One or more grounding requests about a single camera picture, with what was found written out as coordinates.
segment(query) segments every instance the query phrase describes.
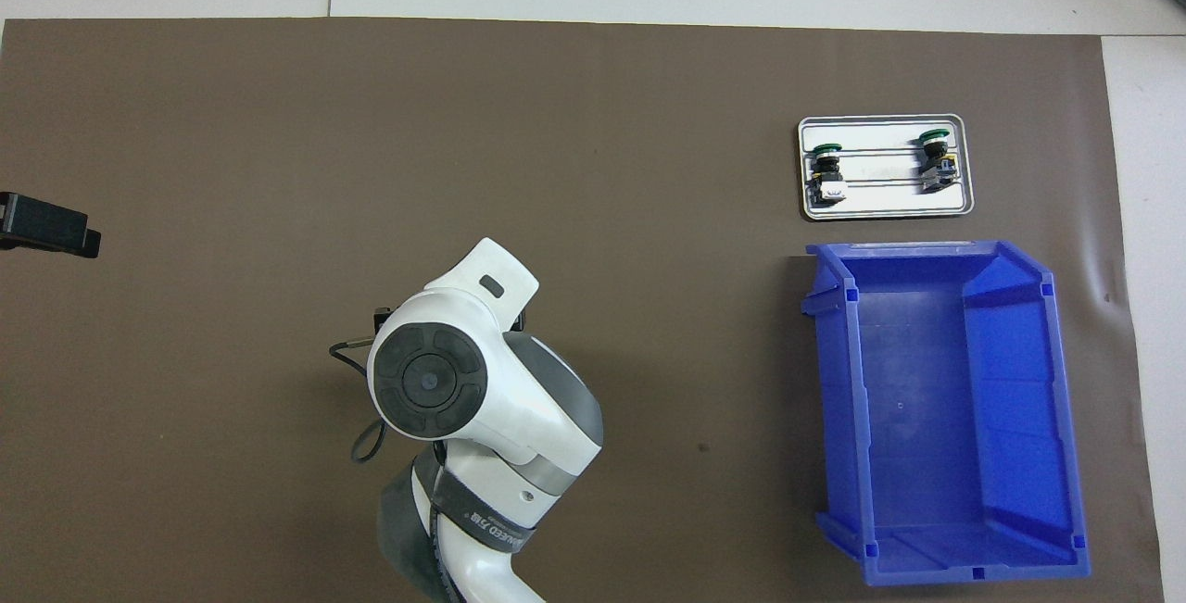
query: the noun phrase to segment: metal tray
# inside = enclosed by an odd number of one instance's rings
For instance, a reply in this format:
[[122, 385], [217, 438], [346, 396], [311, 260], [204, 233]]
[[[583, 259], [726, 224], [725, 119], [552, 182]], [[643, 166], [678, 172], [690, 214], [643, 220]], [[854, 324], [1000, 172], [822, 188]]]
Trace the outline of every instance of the metal tray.
[[[926, 193], [919, 177], [926, 159], [918, 135], [932, 128], [950, 131], [948, 151], [956, 154], [959, 173], [952, 185]], [[827, 142], [844, 147], [840, 172], [848, 197], [821, 205], [811, 198], [810, 152]], [[816, 221], [968, 214], [974, 201], [963, 119], [956, 114], [809, 116], [799, 122], [799, 197], [803, 211]]]

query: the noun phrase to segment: white robotic arm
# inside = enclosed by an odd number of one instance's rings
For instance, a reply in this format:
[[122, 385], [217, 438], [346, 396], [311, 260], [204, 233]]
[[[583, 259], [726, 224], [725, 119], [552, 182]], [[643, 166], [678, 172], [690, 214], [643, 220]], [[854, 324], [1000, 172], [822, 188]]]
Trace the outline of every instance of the white robotic arm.
[[511, 556], [601, 450], [601, 410], [585, 383], [511, 331], [537, 287], [484, 239], [388, 317], [366, 362], [383, 420], [435, 442], [384, 490], [380, 540], [436, 601], [542, 601]]

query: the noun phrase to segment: brown table surface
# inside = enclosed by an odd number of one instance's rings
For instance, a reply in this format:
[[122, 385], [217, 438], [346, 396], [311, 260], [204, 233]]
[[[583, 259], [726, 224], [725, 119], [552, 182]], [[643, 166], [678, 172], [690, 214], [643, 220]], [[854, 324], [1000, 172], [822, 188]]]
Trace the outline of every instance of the brown table surface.
[[[804, 116], [967, 122], [970, 215], [809, 222]], [[0, 599], [417, 601], [415, 451], [326, 357], [482, 236], [606, 448], [517, 571], [556, 601], [1160, 601], [1098, 38], [385, 19], [9, 21], [0, 188], [98, 260], [0, 254]], [[1095, 575], [869, 589], [822, 539], [809, 242], [1050, 266]]]

